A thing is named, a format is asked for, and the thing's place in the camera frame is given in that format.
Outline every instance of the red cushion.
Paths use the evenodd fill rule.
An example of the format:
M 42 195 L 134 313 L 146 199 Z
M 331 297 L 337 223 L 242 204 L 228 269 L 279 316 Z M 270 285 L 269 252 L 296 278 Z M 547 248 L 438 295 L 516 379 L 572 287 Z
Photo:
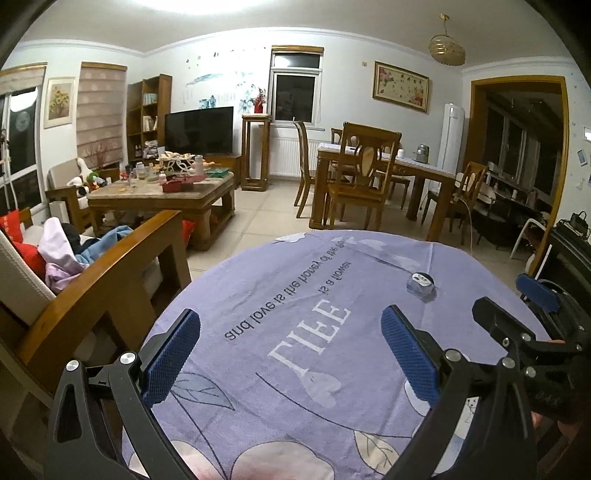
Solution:
M 22 243 L 21 219 L 18 215 L 18 210 L 13 210 L 0 217 L 0 225 L 10 240 Z
M 37 250 L 37 247 L 29 244 L 14 242 L 14 248 L 21 254 L 27 266 L 35 272 L 40 279 L 45 279 L 45 260 Z
M 195 230 L 195 222 L 183 220 L 183 239 L 185 240 L 185 245 L 189 243 L 189 239 L 191 238 L 191 233 L 193 233 L 193 230 Z

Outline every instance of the bottle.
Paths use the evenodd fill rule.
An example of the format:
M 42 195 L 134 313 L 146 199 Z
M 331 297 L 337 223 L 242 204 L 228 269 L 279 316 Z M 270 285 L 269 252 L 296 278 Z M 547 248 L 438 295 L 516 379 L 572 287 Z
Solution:
M 138 177 L 138 180 L 143 180 L 146 178 L 146 167 L 140 161 L 135 164 L 135 174 Z
M 204 175 L 203 155 L 195 155 L 195 162 L 191 165 L 195 170 L 195 175 Z

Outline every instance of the wooden pedestal stand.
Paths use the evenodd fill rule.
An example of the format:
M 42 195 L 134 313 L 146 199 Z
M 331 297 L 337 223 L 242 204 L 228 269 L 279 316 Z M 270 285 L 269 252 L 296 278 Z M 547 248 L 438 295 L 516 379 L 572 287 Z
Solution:
M 261 150 L 261 177 L 251 178 L 251 124 L 263 124 Z M 269 138 L 271 136 L 271 115 L 267 113 L 246 113 L 242 115 L 242 190 L 264 192 L 269 176 Z

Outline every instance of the wooden bookshelf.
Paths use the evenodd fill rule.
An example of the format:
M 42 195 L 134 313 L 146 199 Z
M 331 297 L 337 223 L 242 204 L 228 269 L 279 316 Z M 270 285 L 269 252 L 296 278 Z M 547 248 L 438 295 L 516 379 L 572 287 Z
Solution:
M 170 113 L 172 87 L 173 78 L 164 74 L 127 86 L 127 158 L 130 163 L 139 160 L 135 158 L 136 145 L 143 149 L 148 140 L 158 140 L 158 146 L 164 146 L 164 117 Z M 157 94 L 157 101 L 144 105 L 146 93 Z M 158 117 L 155 129 L 144 129 L 145 116 Z

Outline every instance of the framed painting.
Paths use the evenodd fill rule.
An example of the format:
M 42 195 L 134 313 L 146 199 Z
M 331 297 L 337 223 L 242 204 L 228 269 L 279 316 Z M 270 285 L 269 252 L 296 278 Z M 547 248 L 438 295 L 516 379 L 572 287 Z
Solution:
M 374 98 L 427 112 L 429 78 L 410 70 L 376 62 Z
M 76 78 L 59 77 L 47 81 L 43 128 L 71 124 L 74 117 Z

